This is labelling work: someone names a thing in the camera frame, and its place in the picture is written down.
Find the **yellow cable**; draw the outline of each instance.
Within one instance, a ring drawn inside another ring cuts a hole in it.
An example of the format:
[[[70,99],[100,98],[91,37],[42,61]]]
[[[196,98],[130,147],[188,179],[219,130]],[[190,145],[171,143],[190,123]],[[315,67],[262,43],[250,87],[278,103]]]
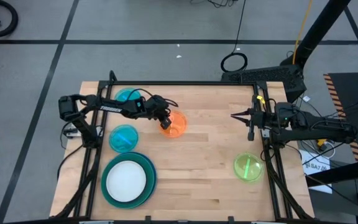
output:
[[[298,48],[298,42],[299,42],[299,39],[301,38],[301,35],[302,35],[302,32],[303,32],[303,27],[305,26],[306,19],[308,18],[312,2],[313,2],[313,0],[309,1],[308,10],[306,11],[305,18],[303,18],[301,30],[299,31],[298,38],[296,39],[296,42],[295,42],[295,50],[293,51],[293,57],[292,57],[292,64],[293,65],[295,64],[296,48]]]

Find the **white plate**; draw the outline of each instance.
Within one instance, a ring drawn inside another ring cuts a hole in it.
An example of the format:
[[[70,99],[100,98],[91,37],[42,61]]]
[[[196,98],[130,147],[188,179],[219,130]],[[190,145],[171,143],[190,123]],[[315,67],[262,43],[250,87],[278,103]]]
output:
[[[119,202],[135,200],[146,186],[146,173],[134,161],[117,163],[109,171],[106,187],[109,195]]]

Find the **wooden table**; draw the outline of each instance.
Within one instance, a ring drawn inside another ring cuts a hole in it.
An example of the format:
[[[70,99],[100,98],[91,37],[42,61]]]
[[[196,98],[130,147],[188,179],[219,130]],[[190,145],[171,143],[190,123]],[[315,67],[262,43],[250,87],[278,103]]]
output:
[[[98,82],[83,82],[80,93],[96,94],[97,86]],[[111,98],[126,87],[114,85]],[[188,127],[182,137],[169,139],[159,133],[156,121],[132,120],[109,113],[94,196],[93,220],[144,220],[146,215],[151,215],[152,220],[227,220],[228,216],[233,216],[236,221],[274,220],[267,173],[264,172],[259,181],[247,184],[234,175],[232,168],[238,154],[250,152],[259,157],[262,150],[259,131],[255,130],[255,141],[248,141],[245,124],[230,117],[231,113],[251,107],[251,86],[131,87],[144,88],[152,94],[176,101],[179,110],[186,115]],[[286,101],[282,83],[268,83],[268,92],[276,101]],[[87,117],[90,123],[92,114]],[[131,210],[117,209],[108,204],[100,186],[104,168],[117,155],[110,148],[108,138],[120,124],[131,124],[138,130],[140,140],[135,151],[152,160],[158,176],[154,194],[142,206]],[[65,154],[80,144],[80,138],[69,140]],[[57,214],[76,191],[84,154],[85,150],[80,150],[62,167],[51,215]],[[282,149],[282,161],[289,191],[307,213],[314,215],[298,153],[286,147]],[[284,217],[278,188],[277,192],[281,216]],[[87,198],[86,191],[81,214],[85,213]]]

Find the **orange bowl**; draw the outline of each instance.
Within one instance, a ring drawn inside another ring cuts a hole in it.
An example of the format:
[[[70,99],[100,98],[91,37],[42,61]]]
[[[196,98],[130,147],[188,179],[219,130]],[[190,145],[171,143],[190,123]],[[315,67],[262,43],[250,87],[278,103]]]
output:
[[[161,134],[168,138],[177,138],[181,136],[187,128],[186,116],[179,111],[171,111],[169,119],[172,123],[167,129],[164,130],[159,125]]]

